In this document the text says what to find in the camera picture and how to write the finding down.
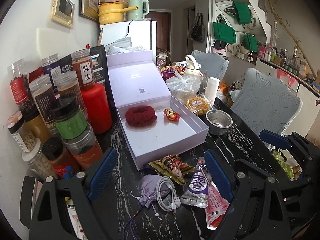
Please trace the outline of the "red snack packet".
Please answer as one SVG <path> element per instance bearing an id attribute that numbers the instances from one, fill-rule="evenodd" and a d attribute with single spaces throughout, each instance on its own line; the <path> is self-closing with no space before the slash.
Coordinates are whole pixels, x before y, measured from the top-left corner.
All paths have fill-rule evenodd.
<path id="1" fill-rule="evenodd" d="M 168 121 L 178 122 L 180 119 L 180 115 L 170 108 L 166 108 L 163 113 Z"/>

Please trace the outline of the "green tote bag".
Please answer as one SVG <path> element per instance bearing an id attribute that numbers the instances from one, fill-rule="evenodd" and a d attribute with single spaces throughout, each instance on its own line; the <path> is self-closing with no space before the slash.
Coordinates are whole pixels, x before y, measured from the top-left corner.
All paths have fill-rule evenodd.
<path id="1" fill-rule="evenodd" d="M 216 21 L 213 22 L 213 33 L 214 38 L 218 41 L 228 44 L 236 43 L 235 30 L 226 23 L 221 14 L 218 14 Z"/>
<path id="2" fill-rule="evenodd" d="M 259 50 L 255 36 L 248 33 L 244 34 L 244 38 L 241 45 L 252 52 L 258 52 Z"/>
<path id="3" fill-rule="evenodd" d="M 240 25 L 252 22 L 251 11 L 246 3 L 234 1 L 232 6 L 224 9 L 224 12 L 234 17 Z"/>

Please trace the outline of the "yellow waffle snack pack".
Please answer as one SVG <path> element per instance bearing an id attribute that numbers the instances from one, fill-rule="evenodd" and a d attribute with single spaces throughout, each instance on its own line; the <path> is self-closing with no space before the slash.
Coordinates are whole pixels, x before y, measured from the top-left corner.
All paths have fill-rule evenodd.
<path id="1" fill-rule="evenodd" d="M 211 105 L 199 96 L 191 96 L 187 99 L 185 107 L 195 115 L 205 115 L 211 110 Z"/>

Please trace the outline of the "pink sachet packet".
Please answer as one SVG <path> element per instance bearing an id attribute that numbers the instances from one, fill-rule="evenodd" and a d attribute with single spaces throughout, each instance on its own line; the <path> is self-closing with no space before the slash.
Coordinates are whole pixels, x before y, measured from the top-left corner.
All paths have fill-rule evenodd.
<path id="1" fill-rule="evenodd" d="M 211 182 L 208 191 L 206 212 L 206 223 L 209 230 L 215 230 L 229 206 L 229 202 L 221 197 L 216 185 Z"/>

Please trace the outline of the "upper green tote bag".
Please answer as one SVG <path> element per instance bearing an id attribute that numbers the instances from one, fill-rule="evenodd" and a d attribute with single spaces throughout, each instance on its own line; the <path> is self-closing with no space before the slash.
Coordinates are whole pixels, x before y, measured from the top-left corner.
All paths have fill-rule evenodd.
<path id="1" fill-rule="evenodd" d="M 240 25 L 252 22 L 251 11 L 246 3 L 234 1 L 232 6 L 224 9 L 224 12 L 234 17 Z"/>

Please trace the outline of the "dark red fluffy scrunchie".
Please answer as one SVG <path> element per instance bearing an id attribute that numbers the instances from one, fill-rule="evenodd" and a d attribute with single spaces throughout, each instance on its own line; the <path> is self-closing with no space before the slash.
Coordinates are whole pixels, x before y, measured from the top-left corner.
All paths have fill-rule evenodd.
<path id="1" fill-rule="evenodd" d="M 152 125 L 157 120 L 157 115 L 151 106 L 138 106 L 129 108 L 125 119 L 129 126 L 141 128 Z"/>

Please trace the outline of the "left green tote bag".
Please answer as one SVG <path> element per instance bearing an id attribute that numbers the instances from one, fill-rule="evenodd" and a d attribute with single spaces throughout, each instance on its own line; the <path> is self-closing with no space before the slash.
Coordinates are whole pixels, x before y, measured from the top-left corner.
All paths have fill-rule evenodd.
<path id="1" fill-rule="evenodd" d="M 228 44 L 236 43 L 235 30 L 226 23 L 221 14 L 218 14 L 216 21 L 213 22 L 213 33 L 214 38 L 218 41 Z"/>

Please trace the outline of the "near grey chair cover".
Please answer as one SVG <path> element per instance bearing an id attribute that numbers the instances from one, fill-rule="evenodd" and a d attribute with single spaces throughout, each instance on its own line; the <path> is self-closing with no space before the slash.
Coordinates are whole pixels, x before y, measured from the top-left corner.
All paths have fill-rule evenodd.
<path id="1" fill-rule="evenodd" d="M 284 135 L 302 106 L 302 100 L 283 81 L 255 68 L 248 68 L 242 89 L 231 110 L 256 135 L 263 129 Z"/>

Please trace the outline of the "lower green tote bag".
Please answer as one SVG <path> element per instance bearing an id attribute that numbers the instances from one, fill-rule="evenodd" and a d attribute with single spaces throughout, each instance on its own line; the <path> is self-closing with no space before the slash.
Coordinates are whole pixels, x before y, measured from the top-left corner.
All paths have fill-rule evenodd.
<path id="1" fill-rule="evenodd" d="M 244 38 L 241 45 L 252 52 L 258 52 L 259 50 L 255 36 L 248 33 L 244 34 Z"/>

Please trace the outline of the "light green kettle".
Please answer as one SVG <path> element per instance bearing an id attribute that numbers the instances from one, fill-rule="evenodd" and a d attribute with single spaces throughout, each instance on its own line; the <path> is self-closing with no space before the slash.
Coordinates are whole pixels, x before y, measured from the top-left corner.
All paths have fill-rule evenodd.
<path id="1" fill-rule="evenodd" d="M 129 0 L 129 7 L 134 7 L 134 10 L 127 12 L 128 21 L 142 21 L 149 13 L 149 1 L 148 0 Z"/>

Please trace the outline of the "red cylindrical canister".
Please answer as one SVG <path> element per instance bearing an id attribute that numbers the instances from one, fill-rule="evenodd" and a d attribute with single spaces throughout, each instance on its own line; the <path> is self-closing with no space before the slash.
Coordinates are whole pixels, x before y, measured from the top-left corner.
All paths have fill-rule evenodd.
<path id="1" fill-rule="evenodd" d="M 101 134 L 109 130 L 113 121 L 105 87 L 95 83 L 90 89 L 82 90 L 81 94 L 87 108 L 88 121 L 94 133 Z"/>

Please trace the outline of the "green brown snack packet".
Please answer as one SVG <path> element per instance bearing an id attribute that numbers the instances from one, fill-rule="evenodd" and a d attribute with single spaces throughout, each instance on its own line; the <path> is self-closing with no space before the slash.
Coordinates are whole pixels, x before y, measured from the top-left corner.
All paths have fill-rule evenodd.
<path id="1" fill-rule="evenodd" d="M 184 176 L 195 171 L 195 167 L 183 162 L 178 155 L 166 155 L 165 157 L 148 163 L 160 174 L 169 177 L 179 185 L 187 182 Z"/>

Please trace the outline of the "silver purple Gozki packet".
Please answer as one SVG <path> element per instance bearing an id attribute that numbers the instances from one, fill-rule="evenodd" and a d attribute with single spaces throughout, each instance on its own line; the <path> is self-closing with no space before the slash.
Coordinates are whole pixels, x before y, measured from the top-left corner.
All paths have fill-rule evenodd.
<path id="1" fill-rule="evenodd" d="M 205 209 L 208 205 L 211 182 L 212 176 L 206 167 L 204 157 L 199 157 L 191 181 L 184 194 L 180 197 L 181 203 Z"/>

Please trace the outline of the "lavender drawstring pouch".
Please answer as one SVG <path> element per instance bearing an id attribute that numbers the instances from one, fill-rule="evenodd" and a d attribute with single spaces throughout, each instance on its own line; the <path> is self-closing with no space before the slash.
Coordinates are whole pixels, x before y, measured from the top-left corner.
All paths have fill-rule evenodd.
<path id="1" fill-rule="evenodd" d="M 147 174 L 141 179 L 141 195 L 136 197 L 130 192 L 130 196 L 139 201 L 141 206 L 149 208 L 157 199 L 157 183 L 162 177 L 155 174 Z"/>

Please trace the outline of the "white refrigerator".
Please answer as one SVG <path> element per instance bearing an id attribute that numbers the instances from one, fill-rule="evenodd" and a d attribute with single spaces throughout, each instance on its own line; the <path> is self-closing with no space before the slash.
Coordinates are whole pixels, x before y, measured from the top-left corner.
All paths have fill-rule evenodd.
<path id="1" fill-rule="evenodd" d="M 150 19 L 142 21 L 126 21 L 100 26 L 101 44 L 106 53 L 110 47 L 140 48 L 152 51 L 153 62 L 156 63 L 157 22 Z"/>

